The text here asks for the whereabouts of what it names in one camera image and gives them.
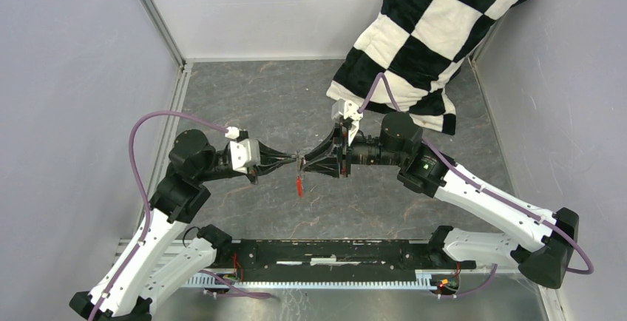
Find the metal key holder plate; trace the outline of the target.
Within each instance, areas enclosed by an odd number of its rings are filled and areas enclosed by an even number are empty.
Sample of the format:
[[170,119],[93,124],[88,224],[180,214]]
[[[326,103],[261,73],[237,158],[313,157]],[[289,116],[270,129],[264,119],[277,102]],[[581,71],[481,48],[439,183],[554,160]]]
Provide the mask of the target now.
[[295,154],[296,164],[296,178],[298,181],[302,180],[304,165],[306,164],[305,156],[301,152]]

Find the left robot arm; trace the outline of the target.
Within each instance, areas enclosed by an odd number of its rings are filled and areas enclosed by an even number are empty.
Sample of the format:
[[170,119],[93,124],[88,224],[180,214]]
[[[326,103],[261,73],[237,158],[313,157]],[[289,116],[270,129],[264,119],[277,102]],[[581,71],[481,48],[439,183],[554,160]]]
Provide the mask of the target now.
[[86,320],[151,320],[199,270],[231,261],[231,237],[209,225],[182,252],[162,267],[157,265],[209,199],[205,182],[245,176],[255,184],[259,176],[294,161],[294,154],[271,149],[247,133],[223,150],[216,150],[200,130],[179,134],[166,175],[149,200],[149,216],[99,284],[75,293],[70,308]]

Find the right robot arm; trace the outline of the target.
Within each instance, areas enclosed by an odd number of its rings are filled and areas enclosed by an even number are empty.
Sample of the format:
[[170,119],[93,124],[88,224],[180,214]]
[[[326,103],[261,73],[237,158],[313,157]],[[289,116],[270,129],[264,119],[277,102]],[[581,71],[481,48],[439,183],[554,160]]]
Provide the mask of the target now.
[[361,135],[355,123],[338,118],[329,136],[298,158],[299,170],[345,178],[357,164],[397,166],[405,188],[451,203],[499,230],[438,227],[427,247],[433,266],[445,268],[453,261],[510,266],[538,285],[562,286],[577,241],[576,212],[566,207],[553,212],[488,184],[426,144],[422,128],[408,114],[386,114],[377,137]]

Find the red key tag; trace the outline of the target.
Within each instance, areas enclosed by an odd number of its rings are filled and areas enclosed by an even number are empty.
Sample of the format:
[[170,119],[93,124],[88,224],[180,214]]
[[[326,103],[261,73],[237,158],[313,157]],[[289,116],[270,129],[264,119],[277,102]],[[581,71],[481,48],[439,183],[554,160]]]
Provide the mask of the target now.
[[300,175],[296,177],[296,191],[299,197],[303,197],[304,189],[302,184],[302,177]]

